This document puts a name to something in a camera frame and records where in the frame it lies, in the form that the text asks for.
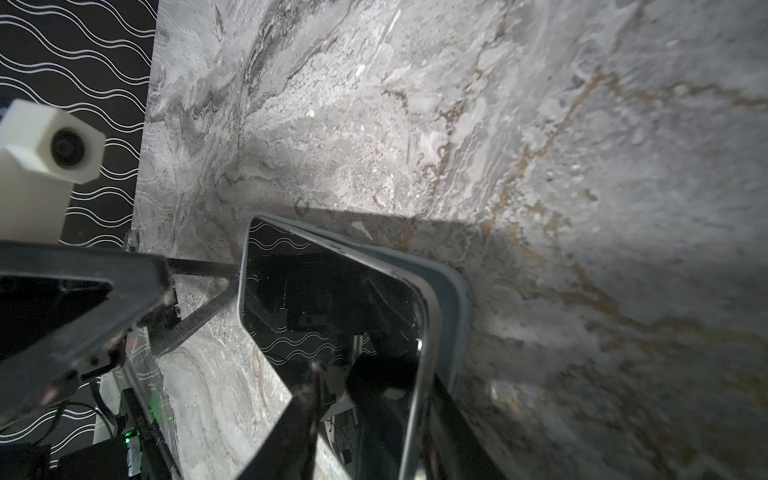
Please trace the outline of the light blue phone case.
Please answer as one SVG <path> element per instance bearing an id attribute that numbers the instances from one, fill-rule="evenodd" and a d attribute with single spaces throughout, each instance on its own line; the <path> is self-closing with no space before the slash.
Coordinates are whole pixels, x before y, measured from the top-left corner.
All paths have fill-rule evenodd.
<path id="1" fill-rule="evenodd" d="M 449 394 L 453 398 L 456 397 L 457 381 L 467 350 L 473 315 L 470 285 L 456 269 L 441 262 L 392 248 L 366 245 L 306 222 L 290 220 L 273 214 L 262 214 L 261 217 L 276 221 L 280 226 L 290 225 L 341 243 L 422 276 L 437 295 L 443 318 L 436 372 Z"/>

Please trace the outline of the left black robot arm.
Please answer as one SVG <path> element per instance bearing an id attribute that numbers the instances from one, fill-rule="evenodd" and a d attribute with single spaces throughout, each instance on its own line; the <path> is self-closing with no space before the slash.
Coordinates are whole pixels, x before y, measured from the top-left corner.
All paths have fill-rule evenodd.
<path id="1" fill-rule="evenodd" d="M 115 409 L 77 400 L 125 364 L 139 329 L 178 347 L 236 296 L 237 266 L 3 242 L 1 443 L 5 479 L 173 479 L 170 449 L 131 375 Z"/>

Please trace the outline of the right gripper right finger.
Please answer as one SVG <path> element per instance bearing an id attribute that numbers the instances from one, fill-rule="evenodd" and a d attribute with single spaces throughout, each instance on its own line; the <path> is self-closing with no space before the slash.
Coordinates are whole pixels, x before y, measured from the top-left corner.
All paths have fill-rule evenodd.
<path id="1" fill-rule="evenodd" d="M 482 447 L 439 377 L 433 381 L 428 413 L 427 478 L 507 478 Z"/>

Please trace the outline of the black phone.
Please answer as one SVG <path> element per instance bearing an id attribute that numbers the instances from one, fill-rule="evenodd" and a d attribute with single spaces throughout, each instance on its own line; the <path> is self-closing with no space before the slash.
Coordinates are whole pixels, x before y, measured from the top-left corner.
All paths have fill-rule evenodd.
<path id="1" fill-rule="evenodd" d="M 324 369 L 316 455 L 326 445 L 354 479 L 414 479 L 442 333 L 420 275 L 341 243 L 255 216 L 239 315 L 293 391 Z"/>

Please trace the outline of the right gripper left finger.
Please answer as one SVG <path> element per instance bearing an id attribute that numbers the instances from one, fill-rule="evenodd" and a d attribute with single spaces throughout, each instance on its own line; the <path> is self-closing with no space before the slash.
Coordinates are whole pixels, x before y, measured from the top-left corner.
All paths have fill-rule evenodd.
<path id="1" fill-rule="evenodd" d="M 298 389 L 238 479 L 312 479 L 321 420 L 324 369 L 311 364 L 309 381 Z"/>

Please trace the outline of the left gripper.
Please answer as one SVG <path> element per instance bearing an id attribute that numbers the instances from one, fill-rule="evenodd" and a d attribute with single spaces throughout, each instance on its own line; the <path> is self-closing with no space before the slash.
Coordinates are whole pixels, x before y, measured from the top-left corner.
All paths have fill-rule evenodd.
<path id="1" fill-rule="evenodd" d="M 119 366 L 146 317 L 154 357 L 237 297 L 240 267 L 47 244 L 1 244 L 1 417 L 21 420 Z"/>

